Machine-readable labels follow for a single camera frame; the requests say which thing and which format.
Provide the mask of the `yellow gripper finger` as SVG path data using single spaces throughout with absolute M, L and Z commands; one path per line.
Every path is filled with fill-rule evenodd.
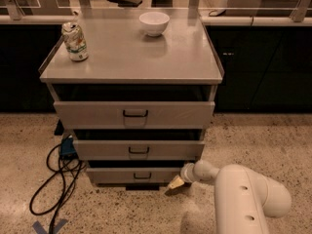
M 184 184 L 184 180 L 181 178 L 180 175 L 176 175 L 173 180 L 168 184 L 169 189 L 176 189 L 181 187 Z

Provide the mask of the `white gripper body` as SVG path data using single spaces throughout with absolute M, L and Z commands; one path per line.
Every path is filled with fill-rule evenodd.
M 180 171 L 180 176 L 184 182 L 192 183 L 196 181 L 196 176 L 193 173 L 193 169 L 194 169 L 193 163 L 187 163 L 182 167 Z

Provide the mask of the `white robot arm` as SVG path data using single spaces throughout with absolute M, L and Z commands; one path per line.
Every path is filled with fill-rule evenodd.
M 266 219 L 283 217 L 292 207 L 282 183 L 241 165 L 186 163 L 168 187 L 193 182 L 214 185 L 216 234 L 269 234 Z

